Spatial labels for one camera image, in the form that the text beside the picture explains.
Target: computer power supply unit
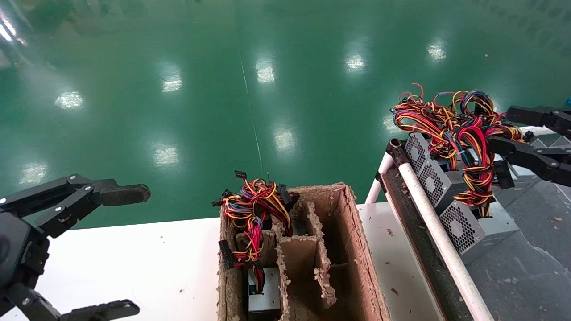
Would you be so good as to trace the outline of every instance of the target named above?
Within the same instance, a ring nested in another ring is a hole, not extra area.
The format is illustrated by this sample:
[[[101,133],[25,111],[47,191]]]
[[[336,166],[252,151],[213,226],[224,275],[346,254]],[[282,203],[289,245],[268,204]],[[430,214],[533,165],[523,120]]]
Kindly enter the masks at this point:
[[[470,208],[458,201],[452,202],[440,214],[440,221],[464,264],[475,260],[519,230],[499,202],[489,206],[488,218],[476,219]]]
[[[411,133],[405,152],[411,166],[427,193],[436,213],[440,214],[454,200],[454,196],[468,187],[462,178],[461,170],[445,171],[443,159],[431,159],[429,143],[420,133]]]
[[[426,140],[422,134],[409,134],[407,143],[404,145],[404,150],[407,153],[412,169],[414,169],[417,174],[424,164],[431,159],[428,147],[428,140]]]

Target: green epoxy floor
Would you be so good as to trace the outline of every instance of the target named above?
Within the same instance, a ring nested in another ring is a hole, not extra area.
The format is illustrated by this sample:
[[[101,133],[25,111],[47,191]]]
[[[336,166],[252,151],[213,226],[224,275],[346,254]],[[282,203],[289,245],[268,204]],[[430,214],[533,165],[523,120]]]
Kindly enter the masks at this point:
[[[571,95],[556,0],[0,0],[0,194],[80,173],[145,183],[99,227],[217,216],[235,169],[362,202],[411,82],[501,108]]]

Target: white pipe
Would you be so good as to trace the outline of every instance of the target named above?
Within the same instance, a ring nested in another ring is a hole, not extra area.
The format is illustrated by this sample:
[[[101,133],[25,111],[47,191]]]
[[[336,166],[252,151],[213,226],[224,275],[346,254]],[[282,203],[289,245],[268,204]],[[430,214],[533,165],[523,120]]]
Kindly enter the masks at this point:
[[[524,127],[519,127],[521,129],[521,131],[525,132],[530,130],[533,132],[533,135],[535,136],[542,136],[542,135],[551,135],[551,134],[556,134],[553,130],[546,128],[545,126],[543,127],[537,127],[537,126],[524,126]]]
[[[456,252],[456,248],[454,248],[454,245],[444,230],[438,215],[436,215],[434,208],[420,185],[415,171],[409,163],[403,163],[399,166],[399,172],[408,187],[408,191],[411,193],[412,200],[416,203],[416,207],[424,219],[424,223],[427,225],[427,229],[430,232],[438,251],[442,255],[444,263],[446,263],[446,266],[448,267],[448,270],[450,271],[450,274],[454,279],[468,310],[472,314],[472,318],[474,321],[494,321],[486,303],[482,299],[474,281],[468,274],[468,270],[466,270],[458,252]]]
[[[385,152],[383,155],[383,160],[381,160],[381,165],[379,165],[379,173],[385,174],[389,171],[393,164],[392,157]],[[379,193],[381,192],[381,183],[378,180],[373,179],[373,184],[371,185],[371,189],[369,190],[369,194],[367,195],[367,199],[365,200],[365,204],[372,204],[377,202],[377,197],[379,197]]]

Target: black plastic connector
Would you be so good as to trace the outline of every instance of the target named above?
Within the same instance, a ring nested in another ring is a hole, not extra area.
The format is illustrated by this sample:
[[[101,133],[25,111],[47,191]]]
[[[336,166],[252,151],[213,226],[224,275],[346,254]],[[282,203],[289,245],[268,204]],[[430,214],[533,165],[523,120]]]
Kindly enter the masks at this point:
[[[526,142],[526,143],[531,142],[534,136],[535,135],[532,131],[530,131],[530,130],[526,131],[525,135],[524,135],[524,142]]]
[[[231,191],[229,191],[228,189],[226,189],[224,191],[224,193],[222,193],[222,197],[224,198],[228,198],[229,196],[234,195],[234,193],[232,193]]]
[[[500,184],[500,188],[505,190],[507,188],[512,188],[515,186],[513,183],[512,175],[509,172],[508,162],[505,160],[496,160],[494,161],[494,165],[492,166],[494,174],[498,179],[498,183]]]
[[[284,206],[285,210],[288,212],[291,211],[291,209],[293,208],[293,206],[295,205],[295,203],[297,203],[297,200],[299,199],[298,193],[292,192],[291,195],[292,195],[291,196],[291,202],[286,203]]]
[[[212,201],[212,207],[222,206],[222,204],[224,204],[224,202],[222,202],[221,198]]]
[[[230,245],[227,240],[218,241],[218,246],[220,247],[220,253],[222,253],[222,259],[224,260],[224,265],[227,268],[234,267],[234,255],[230,250]]]
[[[291,197],[289,192],[287,191],[287,185],[279,184],[278,185],[278,194],[282,197],[284,204],[291,202]]]
[[[248,175],[246,175],[246,172],[234,171],[234,174],[236,174],[236,178],[239,178],[239,179],[247,179],[248,178]]]

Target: cardboard box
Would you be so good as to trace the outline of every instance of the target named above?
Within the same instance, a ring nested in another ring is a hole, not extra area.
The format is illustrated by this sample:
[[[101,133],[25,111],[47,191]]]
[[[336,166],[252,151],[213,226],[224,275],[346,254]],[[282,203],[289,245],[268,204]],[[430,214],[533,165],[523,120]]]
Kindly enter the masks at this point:
[[[353,191],[344,183],[299,187],[290,212],[304,223],[307,233],[283,236],[284,227],[273,219],[264,230],[264,267],[278,267],[282,314],[280,321],[389,321],[388,307],[377,281]],[[240,239],[221,214],[220,239],[236,250]],[[246,321],[243,273],[226,269],[220,256],[219,321]]]

